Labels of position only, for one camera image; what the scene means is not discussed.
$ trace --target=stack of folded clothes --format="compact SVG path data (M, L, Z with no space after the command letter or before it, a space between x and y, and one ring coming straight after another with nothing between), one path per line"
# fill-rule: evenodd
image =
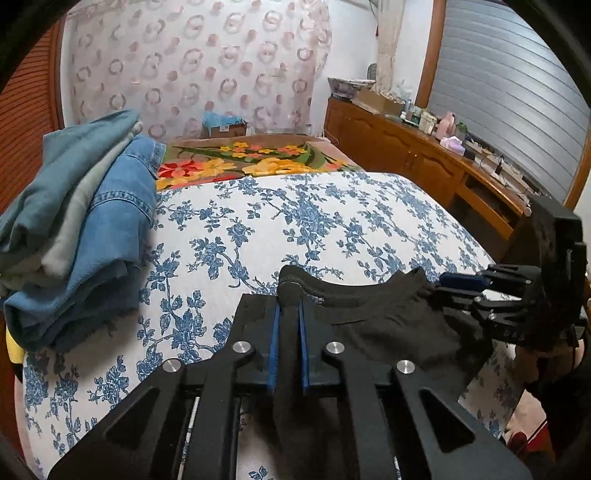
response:
M65 352L138 307L165 152L141 130L138 113L122 111L46 135L40 171L0 216L0 297L14 363L17 346Z

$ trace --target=robotic hand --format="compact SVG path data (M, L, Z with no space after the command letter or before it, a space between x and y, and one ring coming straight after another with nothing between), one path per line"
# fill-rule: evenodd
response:
M581 220L548 197L532 197L531 210L540 266L490 265L478 275L444 273L433 301L469 311L487 336L528 351L551 352L561 340L574 348L587 326ZM487 300L482 295L487 289L517 299Z

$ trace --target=white bedspread with blue flowers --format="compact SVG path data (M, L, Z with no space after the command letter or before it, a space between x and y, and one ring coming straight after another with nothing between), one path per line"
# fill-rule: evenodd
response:
M196 362L220 349L243 293L274 294L286 263L343 284L423 267L475 273L490 257L409 180L380 173L245 177L160 193L139 312L113 319L65 355L29 354L24 407L40 475L163 360ZM459 402L500 436L521 387L495 354ZM279 480L272 446L241 418L238 480Z

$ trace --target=denim jacket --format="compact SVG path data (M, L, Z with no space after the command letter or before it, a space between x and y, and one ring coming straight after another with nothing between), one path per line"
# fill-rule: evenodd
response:
M97 189L70 278L27 283L4 303L8 329L24 349L65 352L114 315L139 306L140 260L156 203L165 146L139 135Z
M125 110L43 137L41 169L0 216L0 274L42 247L72 188L138 118L138 112Z

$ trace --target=patterned curtain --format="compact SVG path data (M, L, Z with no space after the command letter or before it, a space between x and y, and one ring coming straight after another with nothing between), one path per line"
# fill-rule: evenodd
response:
M309 128L332 40L323 0L83 5L67 19L76 122L135 108L160 141L198 138L204 111L241 116L257 132Z

